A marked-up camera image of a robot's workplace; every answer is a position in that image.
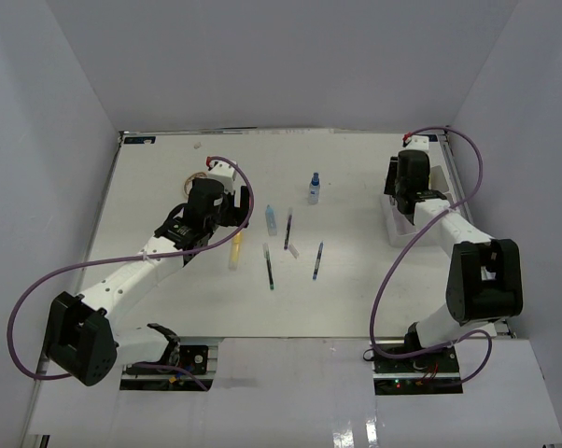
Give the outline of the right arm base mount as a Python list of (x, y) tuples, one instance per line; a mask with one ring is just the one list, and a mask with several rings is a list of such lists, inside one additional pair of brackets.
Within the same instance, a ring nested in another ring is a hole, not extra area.
[(362, 354), (372, 367), (376, 396), (430, 396), (463, 393), (456, 351), (446, 348), (420, 357), (381, 357), (372, 348)]

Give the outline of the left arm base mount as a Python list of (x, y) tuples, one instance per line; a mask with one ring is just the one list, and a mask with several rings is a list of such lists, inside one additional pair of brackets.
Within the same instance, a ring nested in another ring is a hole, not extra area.
[[(176, 357), (170, 361), (156, 361), (159, 365), (171, 365), (176, 360), (178, 368), (182, 368), (196, 376), (204, 375), (208, 372), (209, 347), (207, 345), (181, 345)], [(150, 375), (150, 374), (175, 374), (179, 375), (179, 371), (171, 369), (155, 369), (130, 366), (124, 370), (130, 375)]]

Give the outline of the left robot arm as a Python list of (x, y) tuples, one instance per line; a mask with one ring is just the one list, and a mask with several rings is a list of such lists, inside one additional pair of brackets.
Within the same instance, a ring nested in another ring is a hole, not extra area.
[(248, 186), (228, 192), (216, 179), (194, 180), (187, 201), (170, 211), (137, 255), (76, 296), (63, 292), (53, 300), (45, 355), (85, 386), (98, 384), (116, 366), (180, 369), (182, 341), (174, 331), (148, 323), (119, 333), (117, 325), (162, 280), (204, 251), (218, 228), (246, 226), (253, 204)]

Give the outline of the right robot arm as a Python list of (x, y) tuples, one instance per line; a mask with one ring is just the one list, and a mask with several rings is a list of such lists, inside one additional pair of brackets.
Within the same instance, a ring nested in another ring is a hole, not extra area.
[(418, 235), (429, 236), (450, 257), (445, 304), (413, 323), (404, 337), (404, 362), (417, 372), (436, 363), (435, 345), (523, 310), (518, 245), (475, 228), (429, 181), (426, 152), (405, 149), (390, 160), (385, 195)]

